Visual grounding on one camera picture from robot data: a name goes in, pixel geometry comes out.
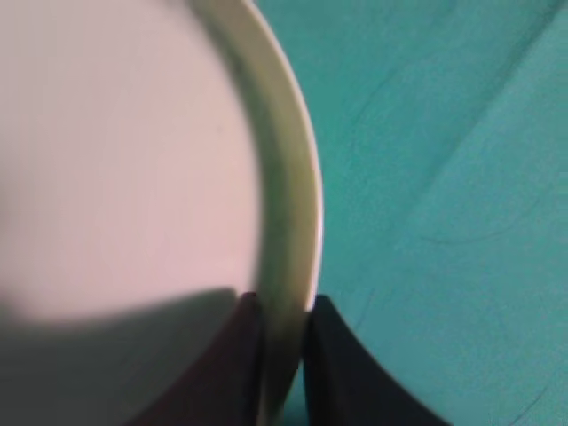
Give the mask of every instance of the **teal background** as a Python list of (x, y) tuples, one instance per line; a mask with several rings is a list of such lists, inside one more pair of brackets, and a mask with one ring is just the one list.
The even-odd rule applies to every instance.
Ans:
[[(261, 0), (310, 109), (320, 292), (458, 425), (568, 425), (568, 11)], [(301, 380), (284, 413), (306, 424)]]

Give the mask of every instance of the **black object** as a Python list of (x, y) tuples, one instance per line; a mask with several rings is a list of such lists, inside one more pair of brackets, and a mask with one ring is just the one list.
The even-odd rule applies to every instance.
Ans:
[[(209, 349), (153, 406), (126, 426), (254, 426), (264, 362), (254, 294), (239, 301)], [(311, 426), (446, 426), (393, 380), (318, 296), (304, 344)]]
[(311, 426), (443, 426), (386, 373), (318, 296), (306, 333), (304, 385)]

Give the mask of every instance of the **teal fabric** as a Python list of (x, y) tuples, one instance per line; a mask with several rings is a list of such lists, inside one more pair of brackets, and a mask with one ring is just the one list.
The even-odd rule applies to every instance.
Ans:
[(449, 422), (568, 425), (564, 2), (260, 7), (318, 138), (320, 292)]

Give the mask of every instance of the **teal cloth surface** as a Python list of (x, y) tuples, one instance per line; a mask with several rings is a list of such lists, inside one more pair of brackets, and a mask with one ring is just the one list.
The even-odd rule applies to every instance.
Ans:
[(260, 7), (318, 138), (319, 291), (449, 422), (568, 425), (564, 2)]

